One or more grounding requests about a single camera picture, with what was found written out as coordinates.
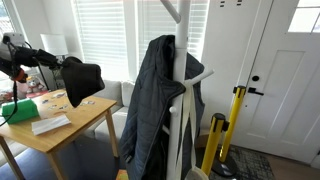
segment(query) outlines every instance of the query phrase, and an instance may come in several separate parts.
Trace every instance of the green object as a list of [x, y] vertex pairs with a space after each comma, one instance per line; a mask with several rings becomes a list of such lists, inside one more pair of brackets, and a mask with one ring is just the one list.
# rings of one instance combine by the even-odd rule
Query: green object
[[[37, 105], [31, 99], [23, 99], [17, 102], [18, 110], [9, 119], [8, 124], [14, 124], [20, 121], [28, 120], [32, 117], [39, 116]], [[14, 110], [14, 102], [2, 105], [2, 116], [7, 120]]]

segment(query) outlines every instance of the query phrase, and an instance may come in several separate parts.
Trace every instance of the stanchion base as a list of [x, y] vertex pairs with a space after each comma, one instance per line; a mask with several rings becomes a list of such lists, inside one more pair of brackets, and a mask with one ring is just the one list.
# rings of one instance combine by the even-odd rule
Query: stanchion base
[[238, 171], [238, 167], [233, 158], [227, 155], [225, 162], [222, 163], [219, 161], [219, 157], [220, 151], [217, 151], [211, 170], [222, 177], [234, 176]]

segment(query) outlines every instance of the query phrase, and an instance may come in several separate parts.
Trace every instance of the lampshade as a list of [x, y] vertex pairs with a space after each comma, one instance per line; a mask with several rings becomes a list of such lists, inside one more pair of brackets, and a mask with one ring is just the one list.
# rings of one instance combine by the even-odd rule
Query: lampshade
[[48, 53], [60, 56], [68, 54], [66, 40], [60, 34], [41, 34], [44, 50]]

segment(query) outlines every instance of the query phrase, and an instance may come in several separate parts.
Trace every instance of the coat rack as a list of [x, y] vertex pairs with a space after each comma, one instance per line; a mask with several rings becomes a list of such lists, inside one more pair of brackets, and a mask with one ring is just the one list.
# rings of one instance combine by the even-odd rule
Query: coat rack
[[[173, 80], [181, 83], [185, 80], [185, 68], [187, 59], [187, 47], [188, 47], [188, 27], [189, 27], [189, 14], [191, 0], [178, 0], [177, 10], [172, 6], [169, 0], [160, 0], [164, 7], [168, 10], [172, 18], [176, 22], [176, 36], [175, 47], [176, 57], [173, 68]], [[213, 70], [205, 69], [204, 72], [197, 77], [193, 78], [192, 84], [195, 84], [202, 79], [213, 74]], [[181, 125], [181, 108], [182, 97], [180, 95], [173, 99], [172, 107], [170, 108], [171, 120], [169, 130], [169, 150], [168, 150], [168, 164], [167, 164], [167, 179], [173, 180], [176, 174], [176, 162], [178, 155], [179, 134], [177, 129], [180, 129]]]

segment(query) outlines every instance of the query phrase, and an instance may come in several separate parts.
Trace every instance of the white door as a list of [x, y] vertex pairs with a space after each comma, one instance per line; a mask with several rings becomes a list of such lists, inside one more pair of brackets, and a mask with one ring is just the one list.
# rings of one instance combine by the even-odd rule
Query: white door
[[247, 91], [233, 144], [311, 163], [320, 150], [320, 34], [288, 33], [297, 4], [273, 2], [247, 85], [264, 96]]

